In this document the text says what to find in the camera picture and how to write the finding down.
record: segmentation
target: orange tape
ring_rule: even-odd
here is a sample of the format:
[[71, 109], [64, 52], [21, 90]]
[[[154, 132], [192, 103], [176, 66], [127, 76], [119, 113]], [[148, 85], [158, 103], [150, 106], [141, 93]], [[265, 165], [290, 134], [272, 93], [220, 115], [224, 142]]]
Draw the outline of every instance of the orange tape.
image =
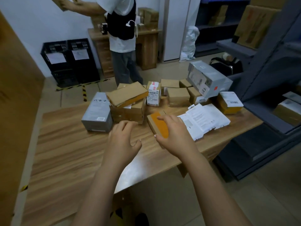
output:
[[161, 135], [164, 138], [168, 138], [168, 127], [167, 127], [165, 121], [160, 121], [160, 120], [157, 119], [157, 117], [159, 117], [159, 116], [161, 116], [161, 114], [159, 112], [156, 112], [156, 113], [153, 113], [150, 117], [152, 118], [155, 125], [159, 129]]

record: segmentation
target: gray pants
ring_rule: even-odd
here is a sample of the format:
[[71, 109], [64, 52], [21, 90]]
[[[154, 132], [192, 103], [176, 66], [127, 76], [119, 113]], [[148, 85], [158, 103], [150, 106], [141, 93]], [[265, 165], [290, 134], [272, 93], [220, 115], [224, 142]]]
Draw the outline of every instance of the gray pants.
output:
[[111, 51], [111, 56], [117, 86], [119, 83], [129, 84], [129, 78], [131, 78], [133, 82], [139, 82], [143, 85], [143, 79], [136, 68], [135, 51], [126, 53]]

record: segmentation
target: black vest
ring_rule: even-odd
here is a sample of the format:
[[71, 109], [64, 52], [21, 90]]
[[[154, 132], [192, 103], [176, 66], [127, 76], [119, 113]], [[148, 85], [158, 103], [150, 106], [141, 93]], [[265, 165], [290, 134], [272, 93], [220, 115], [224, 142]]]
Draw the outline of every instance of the black vest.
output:
[[135, 36], [135, 23], [131, 21], [129, 23], [130, 27], [126, 26], [130, 20], [136, 21], [136, 0], [134, 0], [134, 6], [128, 15], [121, 16], [115, 11], [112, 14], [108, 14], [108, 32], [122, 40], [133, 39]]

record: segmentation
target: black plastic crate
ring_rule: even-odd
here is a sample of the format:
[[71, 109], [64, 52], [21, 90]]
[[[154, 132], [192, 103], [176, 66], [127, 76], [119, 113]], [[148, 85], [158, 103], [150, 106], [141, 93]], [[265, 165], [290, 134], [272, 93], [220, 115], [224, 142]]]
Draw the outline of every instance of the black plastic crate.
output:
[[91, 46], [87, 38], [68, 40], [67, 42], [73, 68], [92, 67], [96, 69]]
[[51, 72], [51, 74], [55, 78], [58, 87], [65, 88], [81, 84], [73, 69], [55, 71]]
[[67, 41], [44, 43], [41, 55], [51, 72], [72, 68]]
[[100, 80], [99, 72], [96, 68], [82, 67], [74, 70], [80, 83], [91, 83]]

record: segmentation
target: white plastic bag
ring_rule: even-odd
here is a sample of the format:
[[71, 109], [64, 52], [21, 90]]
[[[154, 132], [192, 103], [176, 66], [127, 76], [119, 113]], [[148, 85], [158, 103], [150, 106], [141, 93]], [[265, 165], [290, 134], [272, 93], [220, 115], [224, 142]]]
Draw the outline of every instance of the white plastic bag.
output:
[[180, 62], [195, 59], [195, 41], [200, 35], [200, 31], [195, 26], [189, 26], [181, 48]]

